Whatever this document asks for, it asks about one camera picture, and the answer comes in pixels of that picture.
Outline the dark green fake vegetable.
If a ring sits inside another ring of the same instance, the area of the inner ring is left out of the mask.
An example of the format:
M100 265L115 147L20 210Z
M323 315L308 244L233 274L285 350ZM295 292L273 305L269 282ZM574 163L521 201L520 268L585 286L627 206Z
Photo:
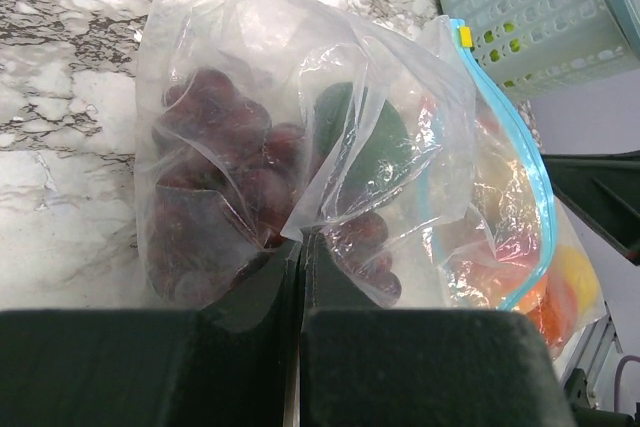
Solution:
M327 160L332 150L318 219L335 222L389 205L422 160L395 106L385 101L369 132L363 127L367 93L356 94L350 82L334 83L314 105L314 143Z

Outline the blue zip clear bag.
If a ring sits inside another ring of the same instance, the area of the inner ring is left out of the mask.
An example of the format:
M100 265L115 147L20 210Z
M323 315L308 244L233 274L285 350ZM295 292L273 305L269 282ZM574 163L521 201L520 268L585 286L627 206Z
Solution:
M463 29L439 17L414 42L316 0L153 0L134 176L155 293L199 308L318 240L383 308L536 309L550 180Z

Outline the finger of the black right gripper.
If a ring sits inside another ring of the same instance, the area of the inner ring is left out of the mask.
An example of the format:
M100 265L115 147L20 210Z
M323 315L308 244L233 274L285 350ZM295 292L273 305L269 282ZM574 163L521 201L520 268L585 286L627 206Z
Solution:
M542 156L555 195L633 265L639 264L639 156Z

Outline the green fake spiky fruit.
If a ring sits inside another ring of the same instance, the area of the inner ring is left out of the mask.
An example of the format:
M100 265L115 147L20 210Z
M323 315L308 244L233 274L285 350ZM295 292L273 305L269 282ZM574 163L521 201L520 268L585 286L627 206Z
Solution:
M520 77L516 63L523 50L520 29L513 21L503 21L488 28L475 39L477 62L500 87L512 89Z

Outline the purple fake grapes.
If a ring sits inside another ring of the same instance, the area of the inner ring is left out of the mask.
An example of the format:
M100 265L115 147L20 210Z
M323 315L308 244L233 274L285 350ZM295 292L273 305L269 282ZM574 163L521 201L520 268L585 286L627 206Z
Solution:
M147 276L165 301L210 305L260 269L325 160L315 122L277 122L222 71L199 68L171 86L152 130L159 155L146 246ZM402 287L375 210L340 218L326 241L334 260L390 307Z

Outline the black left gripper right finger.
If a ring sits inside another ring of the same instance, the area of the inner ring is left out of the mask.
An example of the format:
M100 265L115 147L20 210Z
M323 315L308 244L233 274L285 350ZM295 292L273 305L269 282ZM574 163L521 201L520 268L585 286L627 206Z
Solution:
M322 236L300 261L305 426L571 426L547 347L523 315L383 309Z

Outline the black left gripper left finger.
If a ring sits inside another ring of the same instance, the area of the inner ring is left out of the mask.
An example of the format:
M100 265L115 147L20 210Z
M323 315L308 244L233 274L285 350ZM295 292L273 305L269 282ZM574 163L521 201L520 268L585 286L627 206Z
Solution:
M279 426L300 247L201 310L1 316L5 426Z

